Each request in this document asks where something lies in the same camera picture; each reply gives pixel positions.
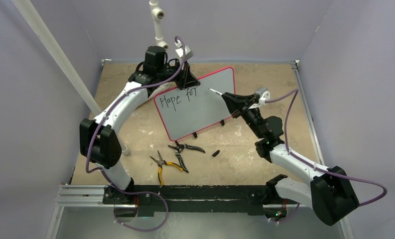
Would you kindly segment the pink framed whiteboard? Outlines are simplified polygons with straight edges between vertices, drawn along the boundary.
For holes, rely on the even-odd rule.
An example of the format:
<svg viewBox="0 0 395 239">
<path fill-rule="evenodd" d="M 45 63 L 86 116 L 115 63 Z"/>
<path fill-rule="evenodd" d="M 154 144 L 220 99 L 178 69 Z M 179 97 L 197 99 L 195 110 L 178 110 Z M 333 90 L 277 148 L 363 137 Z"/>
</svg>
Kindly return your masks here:
<svg viewBox="0 0 395 239">
<path fill-rule="evenodd" d="M 181 140 L 231 117 L 222 97 L 213 90 L 235 93 L 234 69 L 226 67 L 198 81 L 199 86 L 184 90 L 174 87 L 153 99 L 170 141 Z"/>
</svg>

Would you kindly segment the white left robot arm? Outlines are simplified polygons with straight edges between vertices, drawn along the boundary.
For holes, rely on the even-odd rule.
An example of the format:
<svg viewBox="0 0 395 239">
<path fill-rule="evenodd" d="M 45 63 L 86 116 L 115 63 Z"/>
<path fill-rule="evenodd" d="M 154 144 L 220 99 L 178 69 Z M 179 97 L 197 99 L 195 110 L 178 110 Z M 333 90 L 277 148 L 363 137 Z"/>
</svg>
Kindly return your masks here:
<svg viewBox="0 0 395 239">
<path fill-rule="evenodd" d="M 116 99 L 102 113 L 83 119 L 79 125 L 80 153 L 86 157 L 86 172 L 100 171 L 123 204 L 134 199 L 134 181 L 121 163 L 121 155 L 127 153 L 118 138 L 121 127 L 162 85 L 174 82 L 183 90 L 200 84 L 187 62 L 193 56 L 192 50 L 179 46 L 176 53 L 178 57 L 171 65 L 164 47 L 148 47 L 144 61 L 137 65 Z"/>
</svg>

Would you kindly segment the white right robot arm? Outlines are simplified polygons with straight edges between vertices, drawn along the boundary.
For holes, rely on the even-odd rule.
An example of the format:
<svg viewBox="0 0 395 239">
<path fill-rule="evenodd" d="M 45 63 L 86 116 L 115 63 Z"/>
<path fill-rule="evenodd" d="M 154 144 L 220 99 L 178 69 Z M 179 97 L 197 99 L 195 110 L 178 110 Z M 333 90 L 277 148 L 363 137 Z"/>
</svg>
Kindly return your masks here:
<svg viewBox="0 0 395 239">
<path fill-rule="evenodd" d="M 279 175 L 267 182 L 265 198 L 273 203 L 290 199 L 311 208 L 318 219 L 332 226 L 360 207 L 360 202 L 346 172 L 319 165 L 295 153 L 281 136 L 284 135 L 282 119 L 277 116 L 264 118 L 259 107 L 267 100 L 267 90 L 241 96 L 221 93 L 233 118 L 242 118 L 259 141 L 255 143 L 258 155 L 294 175 L 296 182 Z"/>
</svg>

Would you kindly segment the black whiteboard marker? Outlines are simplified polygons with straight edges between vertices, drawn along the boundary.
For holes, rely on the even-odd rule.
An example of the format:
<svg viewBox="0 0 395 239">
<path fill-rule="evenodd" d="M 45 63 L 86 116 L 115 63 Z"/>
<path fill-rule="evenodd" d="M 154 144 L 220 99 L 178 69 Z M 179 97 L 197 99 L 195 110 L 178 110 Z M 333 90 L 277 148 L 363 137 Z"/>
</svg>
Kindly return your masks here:
<svg viewBox="0 0 395 239">
<path fill-rule="evenodd" d="M 221 92 L 219 92 L 219 91 L 217 91 L 217 90 L 214 90 L 214 89 L 212 89 L 212 88 L 209 88 L 209 90 L 210 90 L 211 92 L 215 93 L 215 94 L 218 95 L 218 96 L 222 96 L 222 95 L 223 95 Z"/>
</svg>

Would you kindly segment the black marker cap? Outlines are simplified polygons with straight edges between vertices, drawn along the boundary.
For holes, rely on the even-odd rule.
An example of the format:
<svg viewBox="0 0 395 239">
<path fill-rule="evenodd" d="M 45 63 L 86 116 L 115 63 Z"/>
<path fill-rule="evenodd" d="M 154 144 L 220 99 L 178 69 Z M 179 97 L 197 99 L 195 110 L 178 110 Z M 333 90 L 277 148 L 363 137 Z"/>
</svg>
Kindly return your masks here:
<svg viewBox="0 0 395 239">
<path fill-rule="evenodd" d="M 220 150 L 216 150 L 213 154 L 212 157 L 216 157 L 220 153 Z"/>
</svg>

